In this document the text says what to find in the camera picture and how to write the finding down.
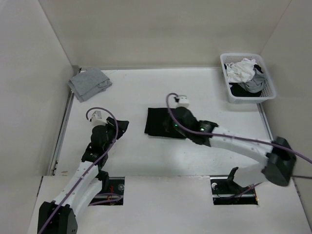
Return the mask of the black tank top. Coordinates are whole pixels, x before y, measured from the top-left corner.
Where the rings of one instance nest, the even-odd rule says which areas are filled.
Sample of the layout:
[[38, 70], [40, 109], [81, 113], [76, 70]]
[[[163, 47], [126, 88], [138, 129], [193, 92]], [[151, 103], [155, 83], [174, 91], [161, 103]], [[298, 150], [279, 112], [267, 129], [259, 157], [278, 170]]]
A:
[[172, 125], [166, 129], [168, 120], [172, 124], [167, 108], [148, 108], [144, 133], [152, 137], [185, 139], [186, 137], [176, 131]]

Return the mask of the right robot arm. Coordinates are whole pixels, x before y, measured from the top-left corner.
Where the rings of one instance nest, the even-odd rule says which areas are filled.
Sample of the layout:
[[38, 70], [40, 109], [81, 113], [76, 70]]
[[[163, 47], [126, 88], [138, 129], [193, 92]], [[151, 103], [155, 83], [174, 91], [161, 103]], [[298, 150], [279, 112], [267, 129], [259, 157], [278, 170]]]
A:
[[257, 139], [243, 141], [217, 123], [197, 120], [185, 107], [171, 109], [163, 125], [167, 131], [177, 131], [195, 144], [228, 150], [255, 160], [256, 163], [251, 166], [231, 169], [225, 185], [232, 193], [261, 182], [281, 187], [290, 183], [296, 156], [282, 137], [263, 143]]

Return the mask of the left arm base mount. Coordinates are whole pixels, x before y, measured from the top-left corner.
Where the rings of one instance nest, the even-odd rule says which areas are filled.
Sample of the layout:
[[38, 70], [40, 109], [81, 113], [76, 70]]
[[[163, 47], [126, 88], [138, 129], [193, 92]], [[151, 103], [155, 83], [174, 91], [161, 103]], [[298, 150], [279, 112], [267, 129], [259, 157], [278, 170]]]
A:
[[111, 177], [104, 188], [91, 200], [90, 206], [123, 205], [125, 177]]

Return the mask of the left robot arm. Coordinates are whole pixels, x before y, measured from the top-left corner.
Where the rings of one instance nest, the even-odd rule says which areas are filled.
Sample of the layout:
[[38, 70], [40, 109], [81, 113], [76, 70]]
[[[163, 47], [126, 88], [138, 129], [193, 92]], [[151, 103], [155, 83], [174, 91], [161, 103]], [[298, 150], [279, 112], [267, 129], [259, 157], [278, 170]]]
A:
[[97, 194], [109, 190], [109, 175], [102, 168], [108, 152], [116, 140], [126, 132], [129, 122], [91, 119], [95, 125], [79, 166], [71, 180], [51, 202], [43, 202], [39, 208], [39, 234], [75, 234], [78, 231], [78, 216]]

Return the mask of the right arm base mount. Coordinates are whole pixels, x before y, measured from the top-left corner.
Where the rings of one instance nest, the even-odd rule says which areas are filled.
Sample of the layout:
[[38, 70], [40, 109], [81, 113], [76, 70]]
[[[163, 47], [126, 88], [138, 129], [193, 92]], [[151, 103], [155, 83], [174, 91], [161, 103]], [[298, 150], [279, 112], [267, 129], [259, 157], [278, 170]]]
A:
[[214, 205], [258, 205], [255, 185], [240, 187], [226, 177], [210, 177]]

